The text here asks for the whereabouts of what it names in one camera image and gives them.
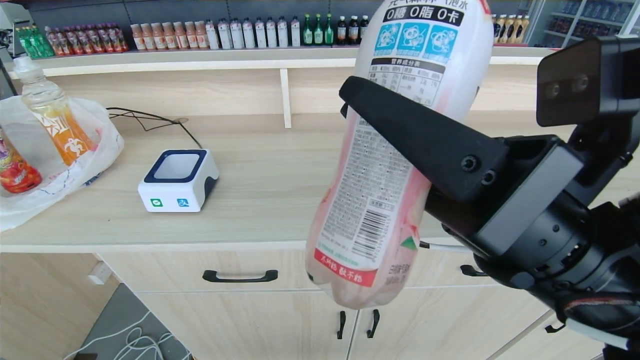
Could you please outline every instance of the nutrition facts table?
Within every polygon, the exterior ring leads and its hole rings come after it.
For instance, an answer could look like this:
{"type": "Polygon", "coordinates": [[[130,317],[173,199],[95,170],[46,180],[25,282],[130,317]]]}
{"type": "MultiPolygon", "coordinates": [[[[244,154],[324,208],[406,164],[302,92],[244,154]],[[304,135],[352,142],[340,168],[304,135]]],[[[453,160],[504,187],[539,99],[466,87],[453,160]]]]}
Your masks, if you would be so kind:
{"type": "Polygon", "coordinates": [[[428,61],[376,58],[369,67],[369,80],[415,102],[435,102],[445,67],[428,61]]]}

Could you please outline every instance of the bottle cap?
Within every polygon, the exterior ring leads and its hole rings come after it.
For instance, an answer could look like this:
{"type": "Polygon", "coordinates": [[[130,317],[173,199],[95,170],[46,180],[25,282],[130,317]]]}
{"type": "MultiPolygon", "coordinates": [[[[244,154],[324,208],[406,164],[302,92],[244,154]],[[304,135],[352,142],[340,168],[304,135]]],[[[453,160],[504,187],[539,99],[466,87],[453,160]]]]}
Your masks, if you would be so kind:
{"type": "Polygon", "coordinates": [[[21,56],[13,59],[13,71],[18,75],[20,80],[44,76],[42,68],[33,62],[29,56],[21,56]]]}

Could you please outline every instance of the black handle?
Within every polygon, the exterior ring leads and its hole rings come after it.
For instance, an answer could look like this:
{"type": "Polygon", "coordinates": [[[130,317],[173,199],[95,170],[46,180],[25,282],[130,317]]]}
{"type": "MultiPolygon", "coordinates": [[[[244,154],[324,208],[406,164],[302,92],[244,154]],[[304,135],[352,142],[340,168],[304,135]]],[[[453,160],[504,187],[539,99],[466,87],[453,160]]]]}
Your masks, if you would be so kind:
{"type": "Polygon", "coordinates": [[[338,340],[342,340],[342,332],[344,330],[344,323],[347,322],[347,313],[343,310],[340,312],[340,330],[338,330],[338,340]]]}
{"type": "Polygon", "coordinates": [[[467,264],[460,265],[460,270],[466,276],[472,276],[472,277],[489,276],[489,275],[485,274],[484,272],[480,272],[480,271],[476,270],[473,266],[467,265],[467,264]]]}
{"type": "Polygon", "coordinates": [[[267,270],[263,277],[257,279],[220,279],[215,270],[204,270],[202,278],[209,282],[269,282],[278,278],[278,270],[267,270]]]}
{"type": "Polygon", "coordinates": [[[376,328],[378,327],[378,322],[380,321],[380,312],[378,309],[374,309],[373,311],[373,326],[371,330],[367,330],[367,338],[373,339],[374,334],[376,334],[376,328]]]}
{"type": "Polygon", "coordinates": [[[553,325],[549,325],[545,328],[545,331],[547,332],[547,334],[555,334],[556,332],[564,329],[566,325],[562,324],[562,326],[559,327],[554,327],[553,325]]]}

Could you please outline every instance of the gray floor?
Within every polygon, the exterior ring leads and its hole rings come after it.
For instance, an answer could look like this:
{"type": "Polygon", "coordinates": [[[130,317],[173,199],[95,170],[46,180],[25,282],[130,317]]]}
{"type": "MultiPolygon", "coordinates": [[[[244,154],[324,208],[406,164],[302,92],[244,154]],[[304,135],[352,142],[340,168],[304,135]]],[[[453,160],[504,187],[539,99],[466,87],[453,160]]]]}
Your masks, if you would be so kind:
{"type": "MultiPolygon", "coordinates": [[[[111,300],[104,307],[102,314],[95,322],[95,325],[89,332],[83,346],[88,344],[95,338],[100,338],[121,331],[125,327],[142,319],[147,313],[148,309],[133,295],[127,286],[121,284],[114,292],[111,300]]],[[[160,321],[153,315],[149,314],[144,322],[137,325],[142,328],[142,335],[146,335],[158,341],[158,339],[167,332],[166,328],[160,321]]],[[[81,351],[80,354],[98,354],[97,360],[113,360],[118,354],[120,349],[125,347],[126,337],[131,329],[124,331],[118,336],[112,338],[98,340],[90,347],[81,351]]],[[[138,337],[139,331],[132,334],[131,339],[138,337]]],[[[148,345],[148,340],[141,340],[140,345],[148,345]]],[[[186,351],[180,342],[175,338],[171,338],[164,343],[160,344],[164,360],[182,360],[186,355],[186,351]]],[[[140,350],[131,351],[122,360],[133,360],[140,355],[140,350]]],[[[154,350],[148,350],[140,360],[155,360],[156,352],[154,350]]]]}

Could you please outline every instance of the barcode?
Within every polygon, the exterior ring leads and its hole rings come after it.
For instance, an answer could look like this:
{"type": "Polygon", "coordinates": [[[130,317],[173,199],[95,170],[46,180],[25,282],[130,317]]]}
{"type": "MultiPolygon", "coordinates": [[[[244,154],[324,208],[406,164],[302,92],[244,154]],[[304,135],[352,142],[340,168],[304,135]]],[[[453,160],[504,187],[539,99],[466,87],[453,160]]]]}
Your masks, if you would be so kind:
{"type": "Polygon", "coordinates": [[[388,220],[389,217],[385,214],[367,210],[351,251],[375,261],[378,256],[376,249],[385,235],[388,220]]]}

